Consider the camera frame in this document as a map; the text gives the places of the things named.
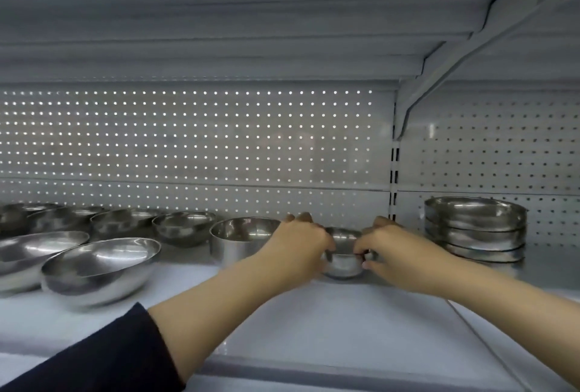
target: dark navy sleeve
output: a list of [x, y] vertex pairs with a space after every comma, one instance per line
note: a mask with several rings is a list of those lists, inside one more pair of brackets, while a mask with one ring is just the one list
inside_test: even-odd
[[141, 304], [66, 348], [0, 392], [182, 391], [167, 346]]

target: shelf bracket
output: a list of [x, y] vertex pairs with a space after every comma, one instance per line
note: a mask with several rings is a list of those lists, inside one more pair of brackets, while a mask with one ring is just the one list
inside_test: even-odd
[[463, 42], [446, 42], [424, 60], [423, 73], [401, 84], [397, 92], [395, 139], [401, 140], [413, 107], [430, 95], [465, 61], [530, 19], [566, 0], [495, 0], [481, 31]]

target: pegboard back panel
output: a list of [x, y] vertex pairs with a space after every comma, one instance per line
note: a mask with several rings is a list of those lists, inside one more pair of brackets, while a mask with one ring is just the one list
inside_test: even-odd
[[580, 90], [444, 88], [412, 111], [398, 189], [580, 195]]
[[223, 217], [310, 212], [324, 226], [363, 228], [386, 214], [385, 191], [0, 178], [0, 201], [209, 210]]
[[388, 190], [394, 91], [374, 87], [0, 88], [0, 177]]
[[[391, 207], [391, 214], [395, 214], [397, 222], [409, 230], [423, 232], [425, 200], [444, 195], [462, 196], [465, 193], [399, 191], [396, 205]], [[528, 209], [528, 245], [580, 245], [580, 197], [486, 193], [474, 193], [471, 196], [510, 201]]]

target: left hand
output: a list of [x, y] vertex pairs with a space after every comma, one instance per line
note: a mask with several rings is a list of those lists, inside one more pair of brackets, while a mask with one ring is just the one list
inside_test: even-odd
[[310, 213], [286, 216], [270, 240], [255, 255], [282, 278], [281, 292], [301, 286], [324, 270], [324, 250], [335, 250], [332, 237]]

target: forearm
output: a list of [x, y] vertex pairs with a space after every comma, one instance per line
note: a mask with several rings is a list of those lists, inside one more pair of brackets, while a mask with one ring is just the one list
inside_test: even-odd
[[255, 256], [150, 308], [180, 377], [187, 381], [239, 324], [280, 292], [280, 286], [272, 268]]
[[474, 263], [442, 297], [469, 308], [580, 388], [580, 305]]

